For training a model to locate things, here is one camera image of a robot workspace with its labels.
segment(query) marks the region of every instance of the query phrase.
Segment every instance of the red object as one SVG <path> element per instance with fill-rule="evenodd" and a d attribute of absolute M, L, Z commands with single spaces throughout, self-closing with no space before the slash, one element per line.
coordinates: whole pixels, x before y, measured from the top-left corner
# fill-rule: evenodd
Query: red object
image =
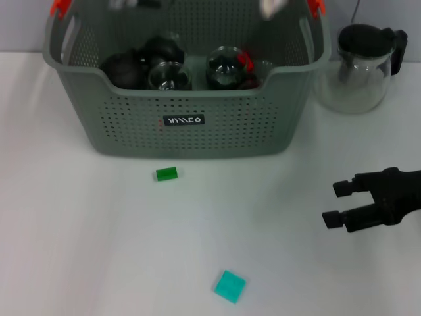
<path fill-rule="evenodd" d="M 58 9 L 60 11 L 59 19 L 62 20 L 64 16 L 66 15 L 67 10 L 71 3 L 72 3 L 72 0 L 54 0 L 54 3 L 50 9 L 50 15 L 54 16 L 55 11 Z"/>
<path fill-rule="evenodd" d="M 326 6 L 323 0 L 307 0 L 307 3 L 309 4 L 313 18 L 318 18 L 318 8 L 320 8 L 323 15 L 326 15 Z"/>
<path fill-rule="evenodd" d="M 245 57 L 243 55 L 238 55 L 238 60 L 240 61 L 241 64 L 245 65 L 245 62 L 247 61 L 247 72 L 252 72 L 253 69 L 255 68 L 253 62 L 251 61 L 251 58 L 249 56 L 249 54 L 244 53 Z"/>

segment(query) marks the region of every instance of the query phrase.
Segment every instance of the gray plastic basket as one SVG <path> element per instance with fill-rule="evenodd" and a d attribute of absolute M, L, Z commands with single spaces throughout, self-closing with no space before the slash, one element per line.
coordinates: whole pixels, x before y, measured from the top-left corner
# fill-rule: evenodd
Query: gray plastic basket
<path fill-rule="evenodd" d="M 96 150 L 212 158 L 288 147 L 316 71 L 330 56 L 328 23 L 320 10 L 314 18 L 306 0 L 294 0 L 265 22 L 258 0 L 163 0 L 161 9 L 121 11 L 108 10 L 107 2 L 73 0 L 63 19 L 57 10 L 48 19 L 43 49 Z M 207 88 L 205 57 L 221 45 L 246 49 L 252 58 L 278 67 L 257 89 L 188 92 L 123 90 L 97 68 L 109 55 L 141 47 L 164 30 L 185 41 L 194 90 Z M 174 115 L 205 123 L 165 125 L 164 116 Z"/>

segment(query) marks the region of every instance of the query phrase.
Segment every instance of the teal block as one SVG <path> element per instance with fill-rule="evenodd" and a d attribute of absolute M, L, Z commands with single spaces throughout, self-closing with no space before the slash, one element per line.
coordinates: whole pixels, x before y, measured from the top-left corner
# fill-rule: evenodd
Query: teal block
<path fill-rule="evenodd" d="M 235 304 L 238 302 L 245 284 L 245 280 L 225 270 L 218 285 L 216 285 L 215 293 Z"/>

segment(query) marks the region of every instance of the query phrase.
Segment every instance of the black pitcher lid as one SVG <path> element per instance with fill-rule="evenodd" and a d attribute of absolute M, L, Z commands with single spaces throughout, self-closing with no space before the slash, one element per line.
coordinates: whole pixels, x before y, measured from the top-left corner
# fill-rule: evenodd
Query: black pitcher lid
<path fill-rule="evenodd" d="M 395 48 L 395 32 L 386 28 L 381 30 L 371 25 L 352 24 L 339 34 L 339 48 L 348 53 L 378 58 L 386 56 Z"/>

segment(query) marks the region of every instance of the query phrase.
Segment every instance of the glass pitcher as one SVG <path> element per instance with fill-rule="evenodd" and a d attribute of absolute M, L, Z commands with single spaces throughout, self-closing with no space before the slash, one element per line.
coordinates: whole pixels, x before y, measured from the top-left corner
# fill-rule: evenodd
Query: glass pitcher
<path fill-rule="evenodd" d="M 339 32 L 340 62 L 321 71 L 314 92 L 321 104 L 342 113 L 363 113 L 380 104 L 391 76 L 401 69 L 407 34 L 352 24 Z"/>

